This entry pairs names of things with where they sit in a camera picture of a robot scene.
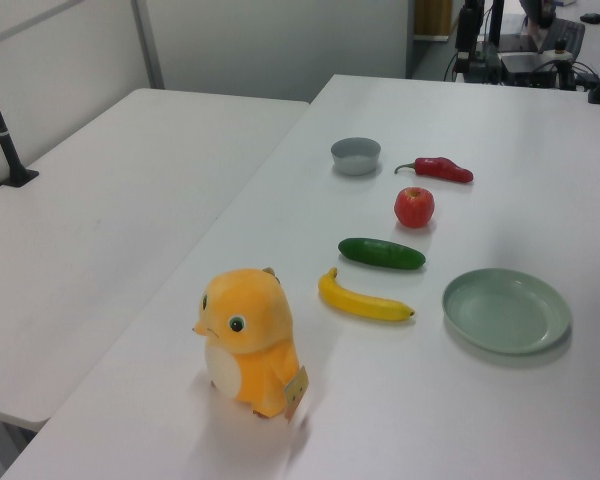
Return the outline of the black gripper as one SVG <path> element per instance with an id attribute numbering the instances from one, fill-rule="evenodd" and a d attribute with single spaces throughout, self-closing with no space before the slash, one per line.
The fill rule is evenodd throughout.
<path id="1" fill-rule="evenodd" d="M 475 52 L 477 38 L 482 26 L 482 1 L 465 0 L 460 9 L 455 48 L 460 60 L 460 73 L 470 73 L 469 59 Z"/>

